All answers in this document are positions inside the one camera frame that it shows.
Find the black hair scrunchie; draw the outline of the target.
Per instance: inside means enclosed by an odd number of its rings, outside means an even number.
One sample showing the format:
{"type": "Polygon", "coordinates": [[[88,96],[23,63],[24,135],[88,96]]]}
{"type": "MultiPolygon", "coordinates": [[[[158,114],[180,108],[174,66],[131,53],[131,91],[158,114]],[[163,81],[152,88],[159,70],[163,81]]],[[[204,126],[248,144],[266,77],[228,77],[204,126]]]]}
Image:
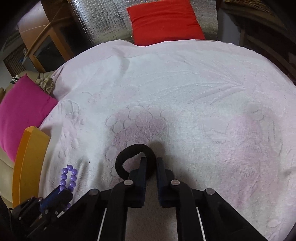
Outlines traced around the black hair scrunchie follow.
{"type": "Polygon", "coordinates": [[[128,172],[125,167],[126,161],[130,165],[129,170],[131,171],[132,168],[139,167],[140,159],[144,157],[146,159],[146,180],[149,180],[154,175],[154,169],[156,166],[156,156],[153,150],[144,144],[133,144],[131,146],[126,147],[122,150],[115,160],[115,170],[118,176],[126,180],[128,179],[130,172],[128,172]]]}

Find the orange cardboard tray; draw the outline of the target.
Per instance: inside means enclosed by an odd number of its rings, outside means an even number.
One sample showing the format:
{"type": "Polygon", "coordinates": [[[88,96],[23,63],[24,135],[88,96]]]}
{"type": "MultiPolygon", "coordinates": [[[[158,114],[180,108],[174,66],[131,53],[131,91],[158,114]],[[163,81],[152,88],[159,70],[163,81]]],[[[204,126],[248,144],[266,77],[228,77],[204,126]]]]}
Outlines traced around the orange cardboard tray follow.
{"type": "Polygon", "coordinates": [[[24,130],[13,172],[14,208],[32,196],[38,196],[40,176],[49,141],[50,137],[35,126],[24,130]]]}

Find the beige leather sofa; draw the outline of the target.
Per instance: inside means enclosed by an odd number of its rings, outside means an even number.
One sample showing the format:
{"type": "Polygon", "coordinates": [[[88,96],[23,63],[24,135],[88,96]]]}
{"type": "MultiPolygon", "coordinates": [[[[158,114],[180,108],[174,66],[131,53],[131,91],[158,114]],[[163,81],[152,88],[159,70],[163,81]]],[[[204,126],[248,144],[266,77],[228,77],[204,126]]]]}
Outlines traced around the beige leather sofa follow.
{"type": "MultiPolygon", "coordinates": [[[[52,72],[48,73],[38,73],[32,71],[23,71],[15,77],[17,81],[27,75],[34,83],[36,80],[41,78],[51,77],[52,72]]],[[[7,94],[16,83],[11,83],[6,89],[1,88],[1,101],[3,100],[5,94],[7,94]]],[[[15,161],[13,162],[6,152],[1,148],[1,196],[8,206],[12,206],[12,181],[13,181],[13,171],[14,171],[15,161]]]]}

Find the pink white towel blanket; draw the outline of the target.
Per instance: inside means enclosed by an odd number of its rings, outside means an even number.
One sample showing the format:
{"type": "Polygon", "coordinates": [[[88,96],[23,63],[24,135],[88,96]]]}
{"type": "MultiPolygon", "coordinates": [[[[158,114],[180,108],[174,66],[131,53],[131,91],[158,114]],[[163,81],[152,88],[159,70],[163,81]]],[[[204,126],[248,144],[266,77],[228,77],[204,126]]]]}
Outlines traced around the pink white towel blanket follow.
{"type": "Polygon", "coordinates": [[[295,224],[295,85],[269,60],[233,44],[97,45],[53,75],[58,104],[39,195],[78,171],[74,201],[120,182],[115,158],[148,145],[175,177],[213,188],[266,239],[295,224]]]}

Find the magenta cushion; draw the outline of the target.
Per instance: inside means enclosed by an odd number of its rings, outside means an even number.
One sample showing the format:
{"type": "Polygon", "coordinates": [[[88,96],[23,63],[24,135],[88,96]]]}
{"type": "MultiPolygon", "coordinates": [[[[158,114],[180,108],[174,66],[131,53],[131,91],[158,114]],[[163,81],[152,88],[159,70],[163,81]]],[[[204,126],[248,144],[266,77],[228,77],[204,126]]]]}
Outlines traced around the magenta cushion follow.
{"type": "Polygon", "coordinates": [[[38,128],[58,101],[27,75],[21,77],[1,101],[1,148],[14,162],[26,128],[38,128]]]}

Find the patterned crumpled cloth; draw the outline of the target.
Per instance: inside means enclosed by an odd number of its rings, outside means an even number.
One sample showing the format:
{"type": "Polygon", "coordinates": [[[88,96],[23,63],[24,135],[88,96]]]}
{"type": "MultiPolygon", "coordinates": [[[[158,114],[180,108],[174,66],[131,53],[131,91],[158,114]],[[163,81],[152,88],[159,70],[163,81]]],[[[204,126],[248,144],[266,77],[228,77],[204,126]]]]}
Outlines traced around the patterned crumpled cloth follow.
{"type": "Polygon", "coordinates": [[[50,95],[55,87],[55,83],[51,77],[39,78],[36,80],[36,84],[43,90],[43,92],[50,95]]]}

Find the red cushion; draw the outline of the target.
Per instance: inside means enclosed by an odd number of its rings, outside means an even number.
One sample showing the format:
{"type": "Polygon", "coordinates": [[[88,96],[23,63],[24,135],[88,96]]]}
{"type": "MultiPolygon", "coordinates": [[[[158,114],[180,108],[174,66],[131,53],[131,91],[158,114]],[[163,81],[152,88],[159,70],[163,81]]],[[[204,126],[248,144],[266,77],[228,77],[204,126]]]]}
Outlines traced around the red cushion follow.
{"type": "Polygon", "coordinates": [[[127,9],[135,45],[205,40],[190,1],[154,1],[127,9]]]}

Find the silver foil insulation panel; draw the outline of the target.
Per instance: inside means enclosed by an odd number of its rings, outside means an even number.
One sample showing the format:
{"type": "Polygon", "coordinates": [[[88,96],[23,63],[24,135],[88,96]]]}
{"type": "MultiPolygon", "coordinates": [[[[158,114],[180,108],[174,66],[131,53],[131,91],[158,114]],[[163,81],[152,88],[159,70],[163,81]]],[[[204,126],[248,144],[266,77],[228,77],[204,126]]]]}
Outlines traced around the silver foil insulation panel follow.
{"type": "MultiPolygon", "coordinates": [[[[88,40],[93,45],[125,40],[133,42],[132,24],[126,8],[147,1],[80,0],[70,1],[88,40]]],[[[218,19],[215,1],[192,0],[191,6],[207,40],[218,37],[218,19]]]]}

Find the wooden cabinet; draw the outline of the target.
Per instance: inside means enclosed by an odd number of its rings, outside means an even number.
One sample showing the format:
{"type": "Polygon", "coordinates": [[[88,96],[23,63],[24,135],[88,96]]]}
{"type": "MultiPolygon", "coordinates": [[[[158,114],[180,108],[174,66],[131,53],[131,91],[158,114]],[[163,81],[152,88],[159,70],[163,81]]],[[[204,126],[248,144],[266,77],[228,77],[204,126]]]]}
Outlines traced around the wooden cabinet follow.
{"type": "Polygon", "coordinates": [[[46,72],[39,58],[46,46],[53,46],[58,57],[68,61],[74,57],[64,27],[74,23],[69,1],[38,1],[18,22],[18,31],[27,48],[25,54],[38,72],[46,72]]]}

